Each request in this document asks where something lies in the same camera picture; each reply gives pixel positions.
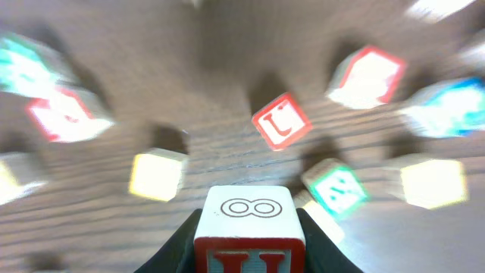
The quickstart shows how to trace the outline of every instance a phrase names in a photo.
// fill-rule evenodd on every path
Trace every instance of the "letter block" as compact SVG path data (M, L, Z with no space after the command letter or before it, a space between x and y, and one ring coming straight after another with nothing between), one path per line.
M57 86L49 99L34 99L26 112L49 142L91 140L114 122L102 102L85 89Z
M354 171L334 158L325 159L306 171L302 181L335 218L348 215L368 198Z
M289 93L257 112L252 123L274 151L285 149L312 129L310 120Z
M305 235L285 187L212 187L194 247L198 273L303 273L305 267Z
M389 103L406 63L373 46L347 57L328 87L329 99L351 109L370 109Z
M447 80L419 90L399 111L420 137L466 137L485 130L485 84L478 77Z

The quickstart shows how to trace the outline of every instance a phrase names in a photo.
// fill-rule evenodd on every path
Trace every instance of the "wooden table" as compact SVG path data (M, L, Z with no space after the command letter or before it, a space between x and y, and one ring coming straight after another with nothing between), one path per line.
M220 0L199 10L178 0L0 3L2 20L66 52L118 121L97 140L49 144L23 113L28 99L2 94L1 148L37 151L52 182L0 207L0 271L42 262L82 273L133 271L202 207L210 186L286 185L295 193L299 175L328 157L355 168L372 196L340 222L340 247L364 271L483 271L485 134L414 138L394 111L418 88L471 74L453 57L483 27L485 3L435 25L404 18L411 3ZM352 111L324 91L338 61L366 43L410 67L396 103ZM250 118L265 96L286 90L314 129L272 152ZM133 157L154 135L190 154L185 187L169 203L127 193ZM471 200L426 211L387 195L380 166L408 152L462 161Z

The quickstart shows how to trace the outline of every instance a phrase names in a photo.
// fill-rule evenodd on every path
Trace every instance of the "wooden block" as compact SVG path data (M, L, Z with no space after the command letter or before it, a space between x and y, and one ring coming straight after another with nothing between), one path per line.
M252 123L274 151L285 149L312 129L310 120L289 93L257 112Z
M330 81L328 97L352 109L389 103L405 67L402 59L367 46L339 65Z
M295 206L304 209L320 229L338 245L345 234L340 226L333 220L332 216L317 202L307 191L302 190L293 197Z
M419 90L399 113L420 137L465 137L485 130L485 86L476 77L436 83Z
M153 148L138 154L133 161L130 193L168 202L183 186L188 155Z
M60 82L78 83L61 54L14 33L0 36L1 91L47 99Z
M407 203L435 209L468 200L461 162L425 154L404 155L386 163L389 192Z
M334 158L325 159L306 171L302 181L335 218L345 217L368 198L353 170Z
M305 267L305 235L285 187L212 187L194 247L197 273L303 273Z
M0 154L0 205L29 195L47 181L34 155L25 152Z
M26 112L49 142L91 140L114 125L98 97L79 87L56 86L49 99L34 99Z
M418 0L406 12L405 16L421 20L425 23L435 24L442 19L458 12L475 0Z

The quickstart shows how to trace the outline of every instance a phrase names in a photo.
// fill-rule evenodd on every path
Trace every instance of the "yellow block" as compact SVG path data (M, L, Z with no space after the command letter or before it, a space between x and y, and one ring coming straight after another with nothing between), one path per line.
M177 194L182 167L182 162L170 158L137 155L133 162L130 193L167 202Z
M0 162L0 205L15 199L22 191L17 178L3 162Z
M461 162L430 160L401 170L402 185L409 204L435 209L468 200Z

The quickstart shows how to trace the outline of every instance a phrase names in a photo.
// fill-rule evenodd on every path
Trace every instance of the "white block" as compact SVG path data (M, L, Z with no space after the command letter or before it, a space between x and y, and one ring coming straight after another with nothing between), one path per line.
M304 269L305 235L285 187L212 187L194 247L198 273Z

